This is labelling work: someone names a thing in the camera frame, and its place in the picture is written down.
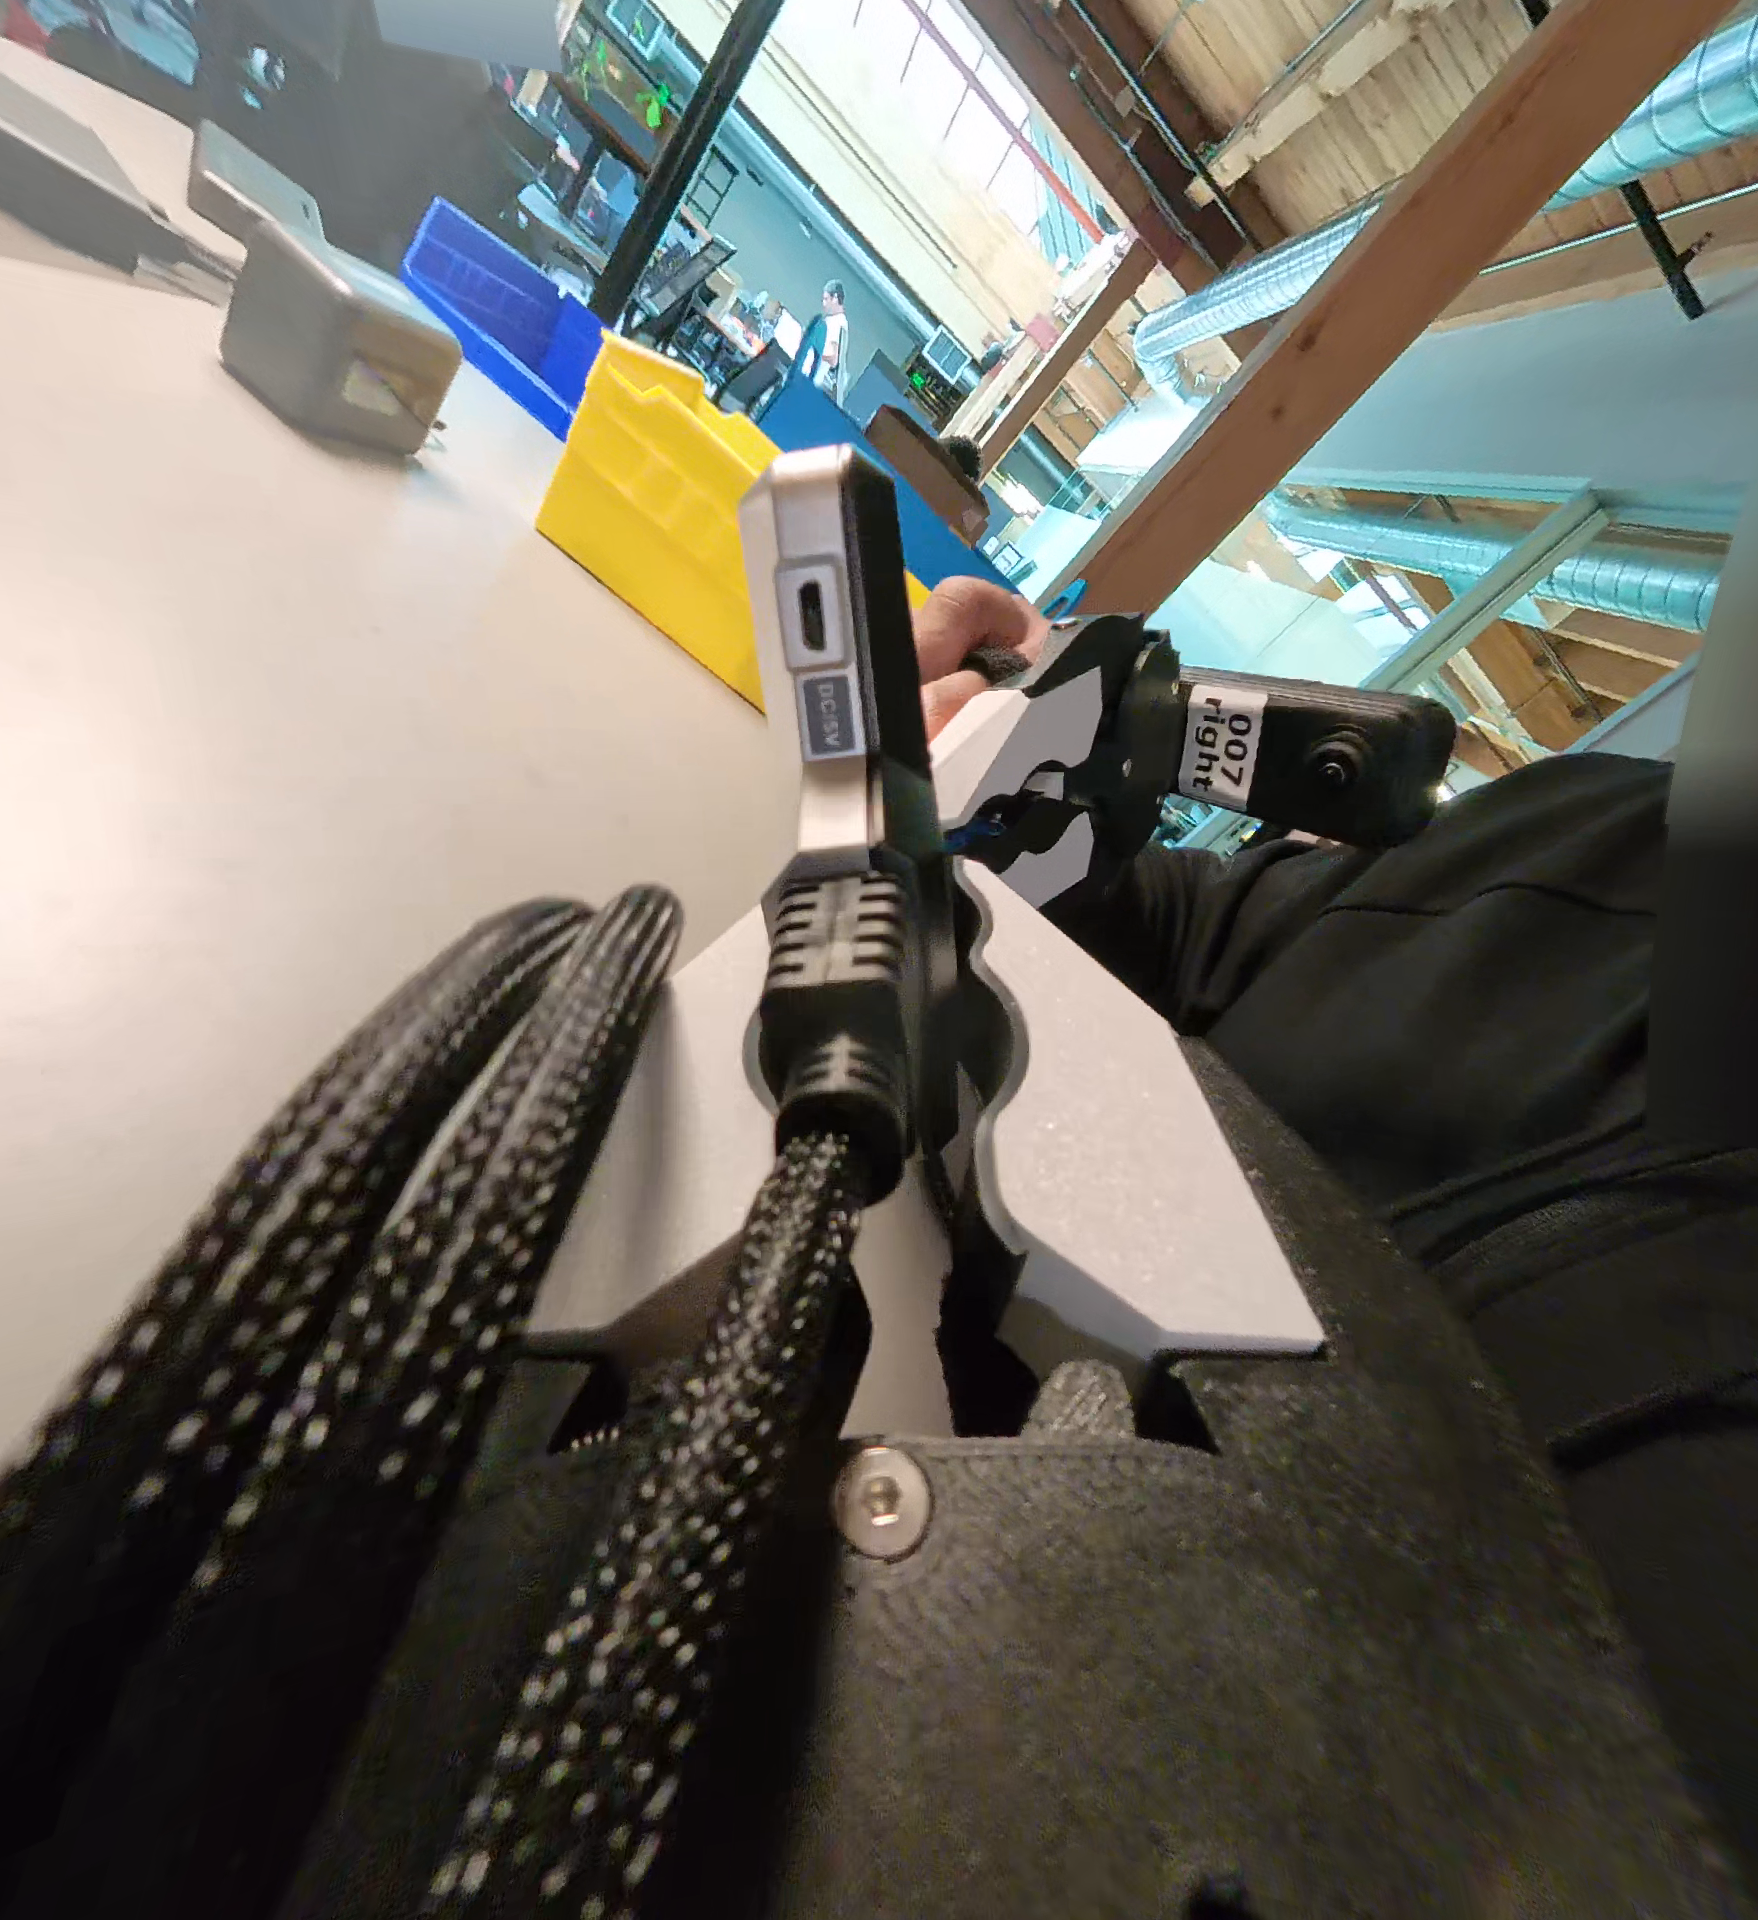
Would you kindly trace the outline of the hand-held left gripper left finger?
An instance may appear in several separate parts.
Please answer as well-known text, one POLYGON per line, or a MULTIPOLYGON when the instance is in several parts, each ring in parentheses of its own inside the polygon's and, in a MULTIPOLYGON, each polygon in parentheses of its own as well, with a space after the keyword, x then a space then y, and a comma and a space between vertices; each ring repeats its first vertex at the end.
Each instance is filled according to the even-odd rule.
POLYGON ((552 1351, 694 1351, 768 1173, 748 1061, 768 964, 758 905, 657 995, 527 1339, 552 1351))

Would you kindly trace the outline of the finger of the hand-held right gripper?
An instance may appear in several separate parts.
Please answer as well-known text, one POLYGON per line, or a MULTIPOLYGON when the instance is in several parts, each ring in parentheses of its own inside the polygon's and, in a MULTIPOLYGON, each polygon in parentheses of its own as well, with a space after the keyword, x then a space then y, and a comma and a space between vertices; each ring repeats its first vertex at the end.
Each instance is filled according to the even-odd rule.
POLYGON ((1034 692, 1003 686, 965 703, 965 820, 1023 799, 1065 799, 1104 728, 1105 676, 1090 667, 1034 692))
POLYGON ((1098 850, 1095 829, 1090 814, 947 814, 947 852, 979 912, 1001 897, 1046 909, 1087 880, 1098 850))

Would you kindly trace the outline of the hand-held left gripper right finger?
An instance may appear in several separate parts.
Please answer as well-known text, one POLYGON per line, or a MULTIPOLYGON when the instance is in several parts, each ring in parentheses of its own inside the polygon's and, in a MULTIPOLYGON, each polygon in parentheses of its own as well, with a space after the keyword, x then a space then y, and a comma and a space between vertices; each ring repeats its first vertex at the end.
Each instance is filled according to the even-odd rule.
POLYGON ((1015 1260, 994 1332, 1037 1377, 1096 1359, 1318 1356, 1323 1326, 1180 1037, 978 863, 973 975, 1012 1052, 973 1127, 989 1242, 1015 1260))

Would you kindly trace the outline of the black hdmi switch box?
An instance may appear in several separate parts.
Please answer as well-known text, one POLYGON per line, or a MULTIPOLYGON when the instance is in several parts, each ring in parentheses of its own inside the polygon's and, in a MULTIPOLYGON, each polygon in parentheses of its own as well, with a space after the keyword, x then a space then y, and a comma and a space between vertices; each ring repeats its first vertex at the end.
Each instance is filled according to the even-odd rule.
POLYGON ((936 866, 933 789, 891 480, 853 445, 784 453, 741 502, 782 875, 936 866))

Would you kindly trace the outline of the yellow plastic bin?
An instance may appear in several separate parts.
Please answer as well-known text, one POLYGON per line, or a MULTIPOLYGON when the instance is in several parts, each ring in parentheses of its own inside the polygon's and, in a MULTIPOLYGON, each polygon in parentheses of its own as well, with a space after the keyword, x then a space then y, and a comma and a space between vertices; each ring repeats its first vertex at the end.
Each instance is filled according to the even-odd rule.
POLYGON ((774 457, 698 373, 609 333, 587 376, 537 533, 755 709, 741 502, 774 457))

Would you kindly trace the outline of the person's right hand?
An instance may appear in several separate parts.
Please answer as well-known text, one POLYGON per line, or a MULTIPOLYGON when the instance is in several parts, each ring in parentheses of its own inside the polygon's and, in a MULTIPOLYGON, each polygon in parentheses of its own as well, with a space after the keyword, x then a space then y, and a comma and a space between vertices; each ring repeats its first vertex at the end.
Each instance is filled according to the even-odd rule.
POLYGON ((915 610, 915 652, 926 737, 964 705, 1027 671, 1053 635, 1033 603, 978 577, 930 589, 915 610))

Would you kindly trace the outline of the person's black jacket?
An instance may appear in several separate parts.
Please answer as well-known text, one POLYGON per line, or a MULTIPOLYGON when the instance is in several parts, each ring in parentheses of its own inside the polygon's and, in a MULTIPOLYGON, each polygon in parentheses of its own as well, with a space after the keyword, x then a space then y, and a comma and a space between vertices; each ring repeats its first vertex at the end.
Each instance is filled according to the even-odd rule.
POLYGON ((1645 1119, 1672 781, 1575 751, 1392 850, 1150 847, 1076 938, 1470 1329, 1758 1903, 1758 1149, 1645 1119))

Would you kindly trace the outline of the wooden support beam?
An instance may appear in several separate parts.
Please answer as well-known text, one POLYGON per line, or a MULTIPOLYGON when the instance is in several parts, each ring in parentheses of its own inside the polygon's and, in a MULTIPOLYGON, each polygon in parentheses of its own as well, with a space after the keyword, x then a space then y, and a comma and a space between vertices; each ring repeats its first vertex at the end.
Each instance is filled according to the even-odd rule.
POLYGON ((1729 11, 1557 4, 1041 599, 1160 606, 1729 11))

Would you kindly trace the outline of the black pole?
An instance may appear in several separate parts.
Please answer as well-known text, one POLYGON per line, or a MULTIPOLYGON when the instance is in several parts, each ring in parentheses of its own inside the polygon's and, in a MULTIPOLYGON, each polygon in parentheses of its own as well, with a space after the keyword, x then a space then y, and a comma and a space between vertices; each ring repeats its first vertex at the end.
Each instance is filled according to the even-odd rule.
POLYGON ((741 1, 724 22, 693 98, 678 116, 678 128, 663 147, 593 285, 588 311, 604 329, 624 329, 637 288, 782 11, 784 1, 741 1))

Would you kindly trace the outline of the blue plastic bin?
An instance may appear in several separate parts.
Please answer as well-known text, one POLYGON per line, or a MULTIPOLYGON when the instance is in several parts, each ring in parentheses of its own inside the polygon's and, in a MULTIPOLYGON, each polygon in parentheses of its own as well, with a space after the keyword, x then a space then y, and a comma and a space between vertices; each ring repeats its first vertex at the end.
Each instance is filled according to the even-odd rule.
POLYGON ((415 229, 400 281, 452 330, 470 366, 567 438, 604 343, 583 300, 447 197, 415 229))

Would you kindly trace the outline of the pale grey box device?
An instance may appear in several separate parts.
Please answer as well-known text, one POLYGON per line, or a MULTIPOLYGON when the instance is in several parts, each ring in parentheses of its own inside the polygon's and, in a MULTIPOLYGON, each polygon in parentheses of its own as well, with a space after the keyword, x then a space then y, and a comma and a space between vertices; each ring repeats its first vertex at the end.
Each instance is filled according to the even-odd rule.
POLYGON ((402 281, 265 218, 225 308, 221 364, 301 435, 411 460, 439 426, 463 344, 402 281))

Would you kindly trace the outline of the grey slab device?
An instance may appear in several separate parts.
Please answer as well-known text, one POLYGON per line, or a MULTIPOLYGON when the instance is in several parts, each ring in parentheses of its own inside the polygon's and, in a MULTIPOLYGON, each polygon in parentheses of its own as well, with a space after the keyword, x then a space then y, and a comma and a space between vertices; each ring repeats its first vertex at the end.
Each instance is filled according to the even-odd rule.
POLYGON ((317 199, 211 119, 194 128, 188 207, 241 248, 263 227, 282 227, 311 244, 325 244, 317 199))

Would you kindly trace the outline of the grey flat panel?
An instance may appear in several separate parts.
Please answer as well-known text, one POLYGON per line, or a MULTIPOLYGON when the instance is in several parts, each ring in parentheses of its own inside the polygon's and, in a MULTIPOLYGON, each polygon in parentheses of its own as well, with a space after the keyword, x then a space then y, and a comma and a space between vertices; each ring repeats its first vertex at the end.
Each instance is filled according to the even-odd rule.
MULTIPOLYGON (((13 44, 0 39, 0 53, 13 44)), ((109 275, 210 305, 239 258, 181 227, 105 137, 0 61, 0 258, 109 275)))

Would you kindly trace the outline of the silver ventilation duct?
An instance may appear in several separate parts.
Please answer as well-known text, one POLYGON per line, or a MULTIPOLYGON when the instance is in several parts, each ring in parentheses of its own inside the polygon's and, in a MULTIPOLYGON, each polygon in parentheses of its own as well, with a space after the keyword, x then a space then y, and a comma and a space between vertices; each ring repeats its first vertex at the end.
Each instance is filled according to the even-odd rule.
MULTIPOLYGON (((1298 544, 1434 574, 1451 589, 1473 583, 1519 542, 1518 533, 1497 530, 1489 522, 1373 514, 1284 496, 1271 496, 1264 517, 1277 536, 1298 544)), ((1675 632, 1706 632, 1720 574, 1721 558, 1715 554, 1597 537, 1539 577, 1533 596, 1675 632)))
MULTIPOLYGON (((1678 168, 1758 133, 1758 8, 1703 39, 1542 205, 1557 214, 1632 180, 1678 168)), ((1182 396, 1180 360, 1298 305, 1397 188, 1388 181, 1321 227, 1297 235, 1207 288, 1150 312, 1133 329, 1148 384, 1182 396)))

